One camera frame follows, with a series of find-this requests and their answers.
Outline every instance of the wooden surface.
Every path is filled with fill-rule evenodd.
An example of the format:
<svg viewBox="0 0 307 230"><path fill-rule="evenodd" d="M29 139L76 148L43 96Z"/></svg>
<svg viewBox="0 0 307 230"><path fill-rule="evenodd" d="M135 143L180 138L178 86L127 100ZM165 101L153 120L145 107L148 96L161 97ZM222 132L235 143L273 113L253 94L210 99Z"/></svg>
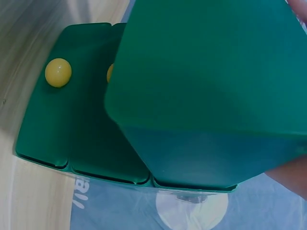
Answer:
<svg viewBox="0 0 307 230"><path fill-rule="evenodd" d="M0 230L68 230L74 178L14 156L38 74L70 24L120 22L129 0L0 0Z"/></svg>

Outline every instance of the yellow ball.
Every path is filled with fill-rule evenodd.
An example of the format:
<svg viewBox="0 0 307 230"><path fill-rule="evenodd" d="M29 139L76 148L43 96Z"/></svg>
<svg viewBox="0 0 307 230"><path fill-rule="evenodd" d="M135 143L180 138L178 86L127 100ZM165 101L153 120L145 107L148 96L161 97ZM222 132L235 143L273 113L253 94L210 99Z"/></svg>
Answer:
<svg viewBox="0 0 307 230"><path fill-rule="evenodd" d="M66 85L71 78L71 66L62 58L51 60L45 69L46 81L53 87Z"/></svg>
<svg viewBox="0 0 307 230"><path fill-rule="evenodd" d="M108 83L110 82L110 79L111 79L111 75L112 75L112 72L113 72L113 66L114 66L114 64L110 65L110 67L109 67L109 69L107 70L107 73L106 73L106 80L107 80Z"/></svg>

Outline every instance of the white circle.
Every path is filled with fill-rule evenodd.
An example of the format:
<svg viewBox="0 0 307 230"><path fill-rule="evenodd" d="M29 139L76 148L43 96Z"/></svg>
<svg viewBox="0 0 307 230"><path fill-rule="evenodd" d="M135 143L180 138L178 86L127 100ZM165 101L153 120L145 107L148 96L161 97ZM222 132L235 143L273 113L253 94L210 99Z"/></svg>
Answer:
<svg viewBox="0 0 307 230"><path fill-rule="evenodd" d="M228 195L209 195L193 204L177 195L158 193L156 207L161 220L172 230L211 230L221 222L228 207Z"/></svg>

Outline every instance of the blue mat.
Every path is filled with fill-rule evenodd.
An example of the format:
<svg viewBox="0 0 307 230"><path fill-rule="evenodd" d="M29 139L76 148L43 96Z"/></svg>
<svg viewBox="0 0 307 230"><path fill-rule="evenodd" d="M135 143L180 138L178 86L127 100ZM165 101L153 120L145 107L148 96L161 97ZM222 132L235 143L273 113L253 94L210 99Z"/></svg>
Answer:
<svg viewBox="0 0 307 230"><path fill-rule="evenodd" d="M156 208L157 193L126 189L99 180L77 179L71 213L71 230L170 230ZM197 226L197 216L175 220ZM262 174L229 194L226 215L213 230L307 230L307 202Z"/></svg>

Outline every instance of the green plastic container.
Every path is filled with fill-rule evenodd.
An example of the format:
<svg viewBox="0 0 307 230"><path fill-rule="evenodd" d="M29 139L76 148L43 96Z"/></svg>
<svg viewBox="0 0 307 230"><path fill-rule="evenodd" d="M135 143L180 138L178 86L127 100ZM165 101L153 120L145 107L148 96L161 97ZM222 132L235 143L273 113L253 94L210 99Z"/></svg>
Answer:
<svg viewBox="0 0 307 230"><path fill-rule="evenodd" d="M105 106L162 187L306 154L307 36L283 0L136 1Z"/></svg>
<svg viewBox="0 0 307 230"><path fill-rule="evenodd" d="M106 72L114 62L125 24L68 26L59 36L24 115L16 153L28 161L76 174L130 184L145 184L150 172L107 116ZM67 60L70 82L53 88L45 67Z"/></svg>

